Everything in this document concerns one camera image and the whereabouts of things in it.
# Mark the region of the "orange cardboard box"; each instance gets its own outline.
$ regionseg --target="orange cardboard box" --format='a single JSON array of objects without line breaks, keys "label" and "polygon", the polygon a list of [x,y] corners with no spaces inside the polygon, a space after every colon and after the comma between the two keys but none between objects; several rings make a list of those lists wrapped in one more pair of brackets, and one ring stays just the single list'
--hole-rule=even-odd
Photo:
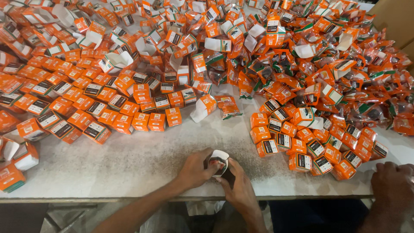
[{"label": "orange cardboard box", "polygon": [[152,131],[165,131],[165,114],[151,113],[148,121],[148,128]]},{"label": "orange cardboard box", "polygon": [[258,127],[253,128],[250,131],[250,137],[251,137],[252,142],[254,144],[257,144],[260,141],[263,141],[263,140],[266,140],[266,139],[270,139],[271,138],[270,132],[267,129],[267,127],[265,127],[265,126],[258,126]]},{"label": "orange cardboard box", "polygon": [[167,117],[167,122],[168,122],[169,127],[182,124],[181,113],[180,113],[179,107],[166,109],[165,114]]},{"label": "orange cardboard box", "polygon": [[339,151],[344,152],[346,150],[355,150],[356,144],[358,143],[358,140],[353,137],[349,133],[344,133],[344,136],[342,137],[342,146],[339,149]]},{"label": "orange cardboard box", "polygon": [[91,97],[81,95],[75,102],[73,102],[73,106],[77,109],[86,111],[93,102],[94,100]]},{"label": "orange cardboard box", "polygon": [[377,133],[369,127],[362,128],[361,134],[366,136],[372,141],[375,141],[375,139],[377,138]]},{"label": "orange cardboard box", "polygon": [[76,111],[76,108],[74,108],[72,105],[72,101],[58,97],[55,99],[55,101],[52,102],[49,108],[62,114],[63,116],[68,117],[71,116],[74,111]]},{"label": "orange cardboard box", "polygon": [[362,164],[362,159],[350,150],[342,153],[342,159],[348,161],[355,169]]},{"label": "orange cardboard box", "polygon": [[324,156],[332,165],[337,165],[341,159],[342,154],[337,150],[335,147],[333,147],[331,144],[326,145],[326,150]]},{"label": "orange cardboard box", "polygon": [[317,158],[324,154],[325,147],[317,139],[313,139],[306,144],[306,150],[313,158]]},{"label": "orange cardboard box", "polygon": [[184,99],[180,91],[168,94],[168,99],[170,100],[170,105],[172,108],[174,107],[183,108],[184,107]]},{"label": "orange cardboard box", "polygon": [[77,87],[71,87],[69,91],[62,95],[63,98],[70,100],[72,102],[76,102],[81,95],[83,94],[83,90]]},{"label": "orange cardboard box", "polygon": [[339,164],[335,165],[331,171],[332,176],[337,181],[351,179],[355,173],[355,168],[346,160],[342,160]]},{"label": "orange cardboard box", "polygon": [[308,143],[316,138],[316,136],[311,132],[310,129],[304,128],[302,130],[299,130],[296,134],[301,140],[303,140],[305,143]]},{"label": "orange cardboard box", "polygon": [[26,178],[23,173],[16,168],[11,162],[5,162],[0,167],[0,190],[5,193],[10,193],[22,185],[24,185]]},{"label": "orange cardboard box", "polygon": [[131,124],[135,130],[148,132],[149,117],[149,114],[136,112]]},{"label": "orange cardboard box", "polygon": [[330,172],[333,169],[332,164],[326,159],[325,156],[320,156],[312,160],[312,170],[310,171],[313,176],[323,175]]},{"label": "orange cardboard box", "polygon": [[296,135],[297,130],[298,130],[298,127],[296,127],[292,123],[288,121],[283,122],[282,133],[285,133],[291,137],[294,137]]},{"label": "orange cardboard box", "polygon": [[312,158],[307,154],[296,153],[289,157],[289,170],[308,172],[312,170]]},{"label": "orange cardboard box", "polygon": [[92,139],[94,142],[103,145],[111,135],[111,131],[109,131],[109,129],[105,126],[93,121],[83,131],[83,134]]},{"label": "orange cardboard box", "polygon": [[29,141],[39,141],[49,135],[47,130],[41,128],[35,118],[31,118],[17,125],[19,135]]},{"label": "orange cardboard box", "polygon": [[287,155],[294,155],[296,153],[306,153],[306,144],[304,141],[291,138],[292,147],[286,151]]},{"label": "orange cardboard box", "polygon": [[281,107],[281,104],[277,100],[270,99],[259,108],[259,111],[265,113],[268,117],[277,109]]},{"label": "orange cardboard box", "polygon": [[270,157],[279,152],[274,139],[263,140],[256,145],[260,158]]},{"label": "orange cardboard box", "polygon": [[119,113],[133,117],[134,114],[139,110],[140,110],[139,104],[126,101],[124,105],[121,107],[121,110],[119,111]]},{"label": "orange cardboard box", "polygon": [[337,126],[336,124],[333,124],[332,128],[329,130],[329,133],[332,134],[335,138],[342,141],[345,130],[343,130],[341,127]]},{"label": "orange cardboard box", "polygon": [[266,114],[255,112],[250,117],[250,128],[251,129],[257,126],[265,126],[268,124],[269,124],[269,121],[267,119]]},{"label": "orange cardboard box", "polygon": [[19,123],[21,123],[21,121],[13,115],[4,110],[0,111],[0,133],[7,133],[13,130]]},{"label": "orange cardboard box", "polygon": [[95,121],[95,118],[90,114],[78,109],[71,117],[67,119],[69,123],[78,127],[81,131],[84,131],[88,125]]},{"label": "orange cardboard box", "polygon": [[78,139],[82,132],[75,128],[73,125],[69,124],[65,120],[61,120],[55,126],[50,129],[50,132],[55,135],[58,139],[66,142],[67,144],[72,144],[76,139]]}]

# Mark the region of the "person's hand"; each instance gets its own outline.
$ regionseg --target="person's hand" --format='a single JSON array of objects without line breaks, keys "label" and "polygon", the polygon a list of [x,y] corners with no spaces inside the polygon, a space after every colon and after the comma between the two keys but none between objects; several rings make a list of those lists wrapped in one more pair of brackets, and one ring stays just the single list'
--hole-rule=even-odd
[{"label": "person's hand", "polygon": [[377,163],[377,172],[371,179],[375,202],[390,213],[406,217],[414,210],[414,183],[411,181],[414,165]]},{"label": "person's hand", "polygon": [[201,186],[219,170],[220,164],[208,166],[207,169],[204,169],[204,160],[212,153],[213,149],[209,147],[202,151],[193,152],[188,156],[176,178],[184,191]]},{"label": "person's hand", "polygon": [[262,211],[256,200],[250,179],[240,164],[232,158],[229,158],[229,169],[236,177],[233,189],[231,189],[226,179],[216,177],[216,180],[224,189],[226,200],[243,216],[248,225],[249,232],[266,232]]}]

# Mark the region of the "finger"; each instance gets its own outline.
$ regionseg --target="finger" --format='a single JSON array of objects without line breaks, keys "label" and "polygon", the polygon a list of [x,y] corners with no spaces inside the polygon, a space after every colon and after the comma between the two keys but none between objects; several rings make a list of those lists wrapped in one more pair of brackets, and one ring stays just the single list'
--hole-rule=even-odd
[{"label": "finger", "polygon": [[384,171],[386,171],[386,172],[396,172],[397,171],[397,165],[393,162],[385,162]]},{"label": "finger", "polygon": [[412,176],[414,171],[414,165],[412,164],[405,164],[398,166],[398,171],[404,173],[405,175]]},{"label": "finger", "polygon": [[223,187],[224,193],[226,194],[227,197],[231,196],[231,187],[229,182],[222,178],[222,177],[216,177],[216,180],[221,184],[221,186]]}]

